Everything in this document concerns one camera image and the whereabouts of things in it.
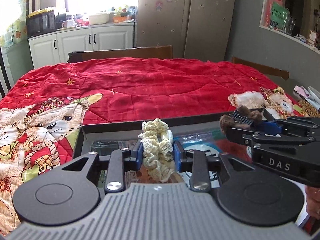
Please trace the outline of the person's right hand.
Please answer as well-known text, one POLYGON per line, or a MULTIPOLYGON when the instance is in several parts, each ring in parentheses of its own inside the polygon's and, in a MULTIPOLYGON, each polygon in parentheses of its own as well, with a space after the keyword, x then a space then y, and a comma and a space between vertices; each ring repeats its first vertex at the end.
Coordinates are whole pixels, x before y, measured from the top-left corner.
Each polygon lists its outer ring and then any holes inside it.
POLYGON ((306 211, 307 213, 319 220, 320 214, 320 189, 310 186, 305 186, 306 193, 306 211))

